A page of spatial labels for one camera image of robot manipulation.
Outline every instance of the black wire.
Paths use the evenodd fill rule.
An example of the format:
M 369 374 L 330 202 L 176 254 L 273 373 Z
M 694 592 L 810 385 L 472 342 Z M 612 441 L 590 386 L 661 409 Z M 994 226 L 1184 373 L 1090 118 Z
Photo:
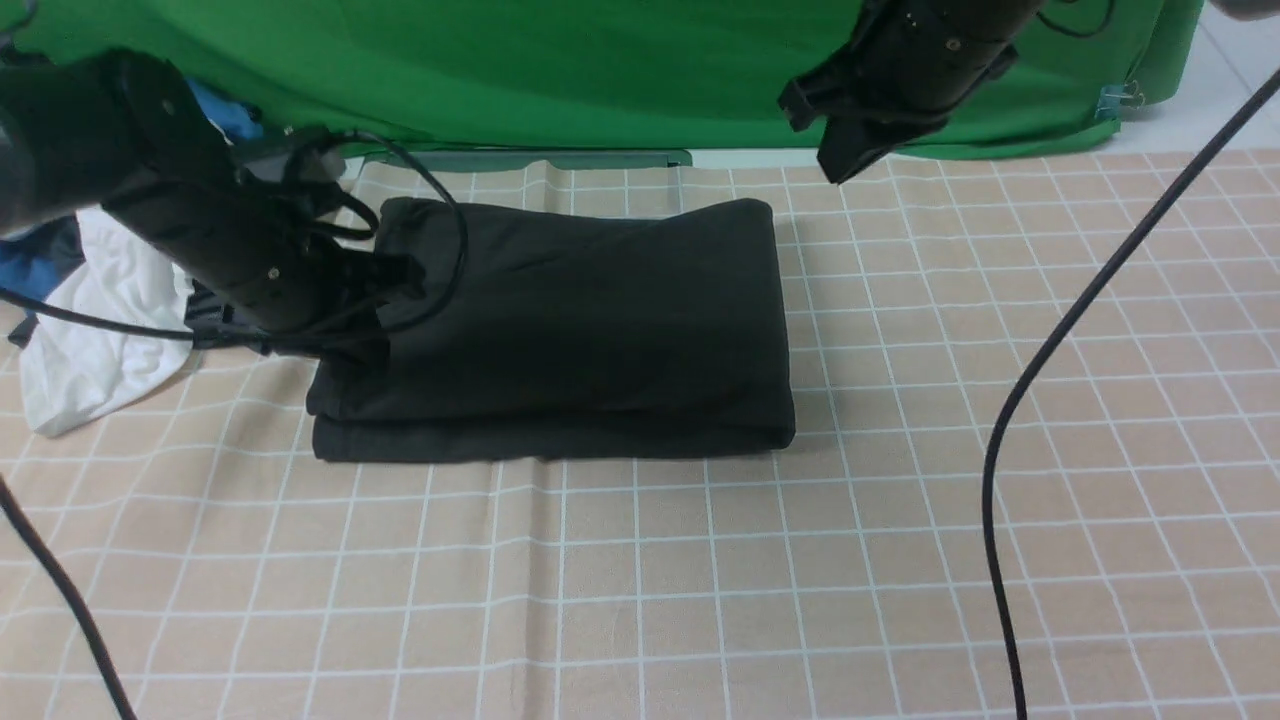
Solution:
M 0 300 L 4 300 L 10 305 L 15 305 L 23 310 L 28 310 L 37 315 L 46 315 L 55 320 L 76 323 L 77 325 L 84 325 L 100 331 L 110 331 L 138 337 L 154 337 L 157 340 L 180 340 L 188 342 L 196 340 L 204 340 L 206 337 L 205 334 L 197 336 L 196 333 L 189 333 L 186 331 L 165 331 L 160 328 L 147 328 L 143 325 L 134 325 L 131 323 L 118 323 L 115 320 L 108 320 L 106 318 L 97 318 L 95 315 L 84 315 L 83 313 L 67 310 L 65 307 L 55 307 L 52 305 L 47 305 L 45 302 L 33 300 L 31 297 L 27 297 L 26 295 L 19 295 L 17 292 L 13 292 L 12 290 L 5 290 L 3 287 L 0 287 Z
M 1068 4 L 1075 4 L 1075 0 L 1071 0 Z M 1059 24 L 1048 19 L 1047 17 L 1044 17 L 1044 13 L 1036 13 L 1036 17 L 1039 18 L 1039 22 L 1044 23 L 1044 27 L 1050 28 L 1051 31 L 1059 35 L 1065 35 L 1068 37 L 1074 37 L 1076 40 L 1088 40 L 1097 35 L 1102 35 L 1102 31 L 1107 29 L 1111 26 L 1111 18 L 1115 15 L 1115 12 L 1116 12 L 1116 0 L 1107 0 L 1106 14 L 1102 15 L 1102 20 L 1098 22 L 1098 27 L 1091 31 L 1071 29 L 1066 26 Z
M 342 208 L 351 210 L 357 218 L 360 218 L 365 227 L 362 228 L 347 228 L 342 225 L 335 225 L 333 223 L 325 223 L 323 220 L 311 220 L 307 223 L 307 229 L 311 232 L 317 232 L 321 234 L 328 234 L 329 237 L 340 237 L 343 240 L 372 240 L 378 234 L 378 213 L 369 205 L 365 205 L 357 200 L 353 195 L 346 191 L 338 192 L 338 204 Z
M 93 664 L 97 665 L 97 671 L 102 675 L 102 682 L 106 683 L 106 693 L 111 697 L 111 705 L 115 706 L 115 712 L 120 716 L 120 720 L 137 720 L 137 715 L 133 712 L 133 707 L 129 705 L 129 694 L 124 692 L 124 684 L 120 682 L 120 674 L 115 670 L 115 664 L 111 662 L 111 653 L 106 650 L 106 641 L 102 639 L 102 633 L 97 629 L 97 623 L 93 621 L 93 615 L 88 611 L 88 605 L 81 596 L 79 591 L 76 589 L 76 583 L 72 582 L 67 570 L 58 562 L 54 553 L 50 552 L 45 541 L 40 539 L 40 533 L 32 527 L 31 520 L 23 514 L 22 507 L 18 506 L 18 501 L 13 497 L 13 492 L 9 491 L 9 486 L 5 484 L 4 477 L 0 477 L 0 507 L 4 509 L 5 518 L 9 519 L 9 524 L 22 538 L 23 544 L 31 550 L 31 553 L 36 556 L 36 561 L 40 566 L 45 569 L 49 578 L 54 580 L 58 585 L 58 592 L 61 593 L 63 600 L 72 610 L 72 615 L 76 616 L 76 623 L 79 624 L 81 632 L 84 634 L 84 641 L 88 643 L 88 650 L 93 655 Z
M 1004 407 L 1000 409 L 1000 416 L 996 419 L 996 424 L 991 429 L 991 442 L 987 445 L 987 457 L 982 468 L 982 538 L 987 546 L 987 568 L 991 571 L 991 589 L 996 594 L 996 610 L 1000 612 L 1000 628 L 1005 635 L 1005 653 L 1009 656 L 1009 671 L 1014 684 L 1014 710 L 1018 715 L 1018 720 L 1027 720 L 1027 691 L 1023 687 L 1023 669 L 1018 660 L 1018 639 L 1014 635 L 1014 620 L 1009 612 L 1009 597 L 1005 594 L 1005 580 L 1000 571 L 1000 555 L 996 548 L 996 518 L 995 518 L 995 496 L 996 496 L 996 461 L 1000 457 L 1000 443 L 1005 439 L 1005 430 L 1009 429 L 1009 423 L 1014 416 L 1014 411 L 1018 410 L 1018 404 L 1021 402 L 1023 397 L 1027 395 L 1028 388 L 1030 388 L 1032 380 L 1039 375 L 1044 364 L 1053 355 L 1062 341 L 1066 338 L 1071 328 L 1080 320 L 1084 311 L 1089 309 L 1089 305 L 1097 300 L 1102 288 L 1111 281 L 1112 277 L 1120 268 L 1129 260 L 1129 256 L 1138 250 L 1151 231 L 1157 223 L 1169 213 L 1174 202 L 1187 191 L 1192 182 L 1204 170 L 1204 168 L 1221 152 L 1222 147 L 1244 127 L 1249 119 L 1257 114 L 1263 105 L 1280 90 L 1280 70 L 1276 70 L 1271 78 L 1267 79 L 1249 97 L 1244 105 L 1231 119 L 1222 126 L 1222 129 L 1217 131 L 1217 135 L 1201 150 L 1196 158 L 1188 163 L 1187 168 L 1174 179 L 1169 188 L 1160 196 L 1158 200 L 1151 206 L 1151 210 L 1142 218 L 1142 220 L 1133 228 L 1129 237 L 1120 243 L 1115 254 L 1102 265 L 1098 274 L 1089 282 L 1089 286 L 1084 288 L 1080 297 L 1071 305 L 1071 309 L 1062 315 L 1059 320 L 1057 327 L 1050 333 L 1044 345 L 1036 351 L 1036 356 L 1032 361 L 1027 364 L 1027 369 L 1023 370 L 1021 377 L 1014 384 L 1012 392 L 1009 393 L 1009 398 L 1005 400 Z
M 77 313 L 74 310 L 67 310 L 64 307 L 55 307 L 52 305 L 18 295 L 17 292 L 0 288 L 0 300 L 15 305 L 23 310 L 36 313 L 37 315 L 46 315 L 54 318 L 55 320 L 64 320 L 68 323 L 76 323 L 78 325 L 84 325 L 90 328 L 96 328 L 101 331 L 118 332 L 124 334 L 132 334 L 138 337 L 151 337 L 157 340 L 177 340 L 183 342 L 205 342 L 214 341 L 219 346 L 225 347 L 228 345 L 244 345 L 244 343 L 276 343 L 276 345 L 293 345 L 293 346 L 307 346 L 307 345 L 321 345 L 321 343 L 343 343 L 343 342 L 361 342 L 367 340 L 381 340 L 389 334 L 396 334 L 411 329 L 426 320 L 430 320 L 438 315 L 445 306 L 453 300 L 457 293 L 458 284 L 462 281 L 462 274 L 466 270 L 467 256 L 470 252 L 470 240 L 467 234 L 467 220 L 462 213 L 462 208 L 453 199 L 453 195 L 444 187 L 426 169 L 422 163 L 420 163 L 413 155 L 396 145 L 390 140 L 374 135 L 371 132 L 356 131 L 339 136 L 337 140 L 329 141 L 333 145 L 349 145 L 353 142 L 374 142 L 381 145 L 388 152 L 399 158 L 413 172 L 420 174 L 428 184 L 430 184 L 435 192 L 440 195 L 440 199 L 445 205 L 453 211 L 454 222 L 458 229 L 458 254 L 453 263 L 453 269 L 449 275 L 449 282 L 444 287 L 440 296 L 428 306 L 424 311 L 408 318 L 407 320 L 401 320 L 387 327 L 370 328 L 367 331 L 348 331 L 340 333 L 252 333 L 237 329 L 212 329 L 209 332 L 192 333 L 184 331 L 166 331 L 161 328 L 148 328 L 145 325 L 134 325 L 131 323 L 119 323 L 115 320 L 108 320 L 106 318 L 97 318 L 93 315 L 86 315 L 83 313 Z

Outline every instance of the white cloth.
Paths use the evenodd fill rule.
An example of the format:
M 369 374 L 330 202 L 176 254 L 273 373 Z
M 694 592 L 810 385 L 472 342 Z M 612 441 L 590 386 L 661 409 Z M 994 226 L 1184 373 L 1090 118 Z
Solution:
M 189 282 L 100 208 L 81 210 L 84 264 L 47 302 L 137 325 L 186 329 Z M 19 360 L 27 424 L 55 437 L 145 397 L 191 356 L 191 343 L 41 318 Z

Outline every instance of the white tile floor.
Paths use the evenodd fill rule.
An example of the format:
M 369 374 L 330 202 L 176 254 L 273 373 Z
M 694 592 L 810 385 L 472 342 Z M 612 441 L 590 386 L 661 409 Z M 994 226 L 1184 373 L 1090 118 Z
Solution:
M 1280 18 L 1242 23 L 1204 8 L 1181 86 L 1171 100 L 1125 117 L 1103 152 L 1198 150 L 1277 65 Z M 1233 147 L 1280 146 L 1280 101 L 1271 101 Z

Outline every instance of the black cloth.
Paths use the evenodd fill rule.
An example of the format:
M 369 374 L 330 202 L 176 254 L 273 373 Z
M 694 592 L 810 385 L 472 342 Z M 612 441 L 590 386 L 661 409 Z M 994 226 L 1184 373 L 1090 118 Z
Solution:
M 31 345 L 31 336 L 36 334 L 37 324 L 40 324 L 40 319 L 37 315 L 27 315 L 9 333 L 9 342 L 20 347 L 22 350 L 27 350 L 27 346 Z
M 471 258 L 452 304 L 393 337 L 385 373 L 320 364 L 307 396 L 316 457 L 682 459 L 791 443 L 768 205 L 663 220 L 463 209 Z M 416 256 L 434 299 L 457 251 L 453 215 L 389 200 L 375 251 Z M 420 309 L 389 307 L 383 323 Z

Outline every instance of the green backdrop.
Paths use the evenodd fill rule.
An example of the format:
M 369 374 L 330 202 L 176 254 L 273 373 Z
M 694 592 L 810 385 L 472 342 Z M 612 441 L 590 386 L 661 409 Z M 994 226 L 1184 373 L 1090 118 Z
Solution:
M 17 5 L 17 0 L 5 0 Z M 1096 24 L 1106 0 L 1052 4 Z M 364 127 L 416 145 L 812 146 L 774 99 L 849 35 L 856 0 L 44 0 L 20 36 L 64 61 L 110 45 L 165 56 L 276 124 Z M 1071 40 L 1034 23 L 1023 61 L 916 151 L 1080 150 L 1103 85 L 1176 88 L 1201 0 L 1119 0 Z

